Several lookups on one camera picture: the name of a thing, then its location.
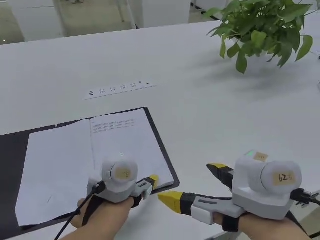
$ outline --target number label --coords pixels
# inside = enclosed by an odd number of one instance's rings
[[[273,174],[273,185],[290,185],[296,182],[296,176],[293,171],[275,172]]]

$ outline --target white paper page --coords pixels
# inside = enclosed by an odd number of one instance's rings
[[[174,183],[143,109],[92,118],[91,140],[97,172],[103,161],[115,161],[114,156],[122,153],[137,163],[138,181],[156,174],[158,188]]]
[[[75,211],[93,166],[90,120],[30,134],[15,207],[19,226]]]

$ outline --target white cabinet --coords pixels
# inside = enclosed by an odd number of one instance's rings
[[[187,24],[190,0],[129,0],[136,25],[152,28]]]
[[[62,38],[64,29],[53,0],[7,0],[26,42]]]

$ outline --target power strip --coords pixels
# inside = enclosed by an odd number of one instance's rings
[[[152,88],[155,86],[156,85],[151,84],[150,82],[138,81],[138,82],[131,82],[131,83],[122,84],[118,86],[101,87],[101,88],[89,90],[88,92],[86,92],[82,100],[95,99],[95,98],[110,96],[114,94],[122,94],[125,92]]]

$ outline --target white device housing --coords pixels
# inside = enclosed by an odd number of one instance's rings
[[[291,192],[301,183],[301,169],[295,162],[273,161],[252,150],[236,161],[232,202],[262,218],[282,220],[293,204]]]
[[[101,176],[89,178],[87,194],[92,187],[101,181],[105,182],[106,189],[98,194],[100,198],[112,203],[120,203],[126,200],[136,189],[138,177],[138,165],[120,153],[102,163]]]

